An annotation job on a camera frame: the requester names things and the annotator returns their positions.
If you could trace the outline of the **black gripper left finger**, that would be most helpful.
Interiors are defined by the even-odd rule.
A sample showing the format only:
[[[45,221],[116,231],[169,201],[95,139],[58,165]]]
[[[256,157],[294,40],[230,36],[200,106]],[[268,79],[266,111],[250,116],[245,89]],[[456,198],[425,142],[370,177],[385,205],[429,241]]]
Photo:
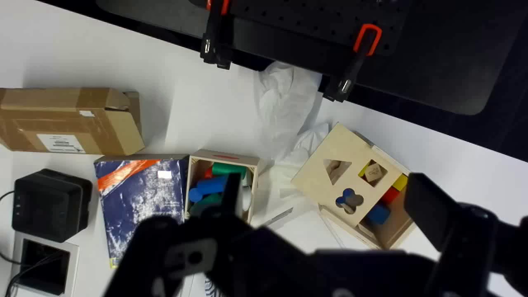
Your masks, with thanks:
[[[235,177],[228,196],[198,218],[142,221],[104,297],[177,297],[205,274],[225,297],[309,297],[309,258],[269,228],[238,218]]]

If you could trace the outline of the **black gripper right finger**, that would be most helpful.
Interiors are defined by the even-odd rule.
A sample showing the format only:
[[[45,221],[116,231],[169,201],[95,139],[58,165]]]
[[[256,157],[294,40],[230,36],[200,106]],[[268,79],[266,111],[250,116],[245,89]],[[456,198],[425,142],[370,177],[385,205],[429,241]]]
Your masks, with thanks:
[[[406,213],[441,253],[426,282],[428,297],[491,297],[500,274],[528,297],[528,218],[514,226],[495,213],[451,198],[425,173],[411,173]]]

